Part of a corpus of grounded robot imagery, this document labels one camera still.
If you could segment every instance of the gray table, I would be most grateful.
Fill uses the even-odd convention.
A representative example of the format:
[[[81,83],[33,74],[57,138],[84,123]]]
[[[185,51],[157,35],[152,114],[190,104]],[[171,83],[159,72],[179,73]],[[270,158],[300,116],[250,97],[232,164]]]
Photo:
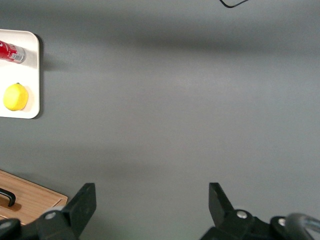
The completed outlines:
[[[264,221],[320,216],[320,2],[2,0],[43,42],[41,113],[1,118],[0,168],[72,197],[83,240],[197,240],[209,182]]]

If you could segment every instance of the lemon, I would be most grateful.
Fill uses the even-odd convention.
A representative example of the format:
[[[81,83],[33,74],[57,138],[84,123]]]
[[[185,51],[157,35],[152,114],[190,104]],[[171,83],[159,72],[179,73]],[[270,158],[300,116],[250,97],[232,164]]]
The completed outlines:
[[[26,106],[28,98],[29,94],[26,88],[20,83],[15,83],[5,90],[3,104],[11,111],[18,111]]]

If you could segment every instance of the metal bolt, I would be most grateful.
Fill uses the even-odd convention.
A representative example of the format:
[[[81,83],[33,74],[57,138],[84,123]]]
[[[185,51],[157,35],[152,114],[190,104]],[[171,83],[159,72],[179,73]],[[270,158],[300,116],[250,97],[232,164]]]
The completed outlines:
[[[53,219],[55,216],[56,216],[56,213],[55,212],[51,212],[51,213],[48,213],[47,215],[45,215],[44,219],[50,220],[50,219]]]
[[[1,230],[1,229],[6,229],[6,228],[10,227],[11,224],[12,224],[12,223],[11,223],[10,221],[7,221],[7,222],[5,222],[5,223],[2,223],[2,224],[0,225],[0,230]]]
[[[244,211],[238,211],[236,215],[241,219],[246,219],[248,217],[248,215]]]
[[[278,223],[284,227],[286,225],[286,220],[284,218],[279,218]]]

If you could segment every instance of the red can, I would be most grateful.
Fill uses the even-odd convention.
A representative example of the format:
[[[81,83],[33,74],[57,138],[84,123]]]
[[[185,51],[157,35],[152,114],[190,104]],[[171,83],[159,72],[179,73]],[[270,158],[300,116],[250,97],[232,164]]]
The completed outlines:
[[[20,46],[0,41],[0,59],[20,64],[26,59],[26,52]]]

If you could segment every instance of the white tray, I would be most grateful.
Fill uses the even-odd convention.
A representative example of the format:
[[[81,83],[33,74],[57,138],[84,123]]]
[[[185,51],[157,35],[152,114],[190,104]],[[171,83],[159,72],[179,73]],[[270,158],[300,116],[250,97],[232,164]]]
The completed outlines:
[[[20,64],[0,59],[0,117],[32,119],[40,110],[39,40],[29,31],[0,29],[0,41],[22,47],[26,53]],[[16,83],[25,87],[29,99],[24,109],[10,111],[3,97],[7,87]]]

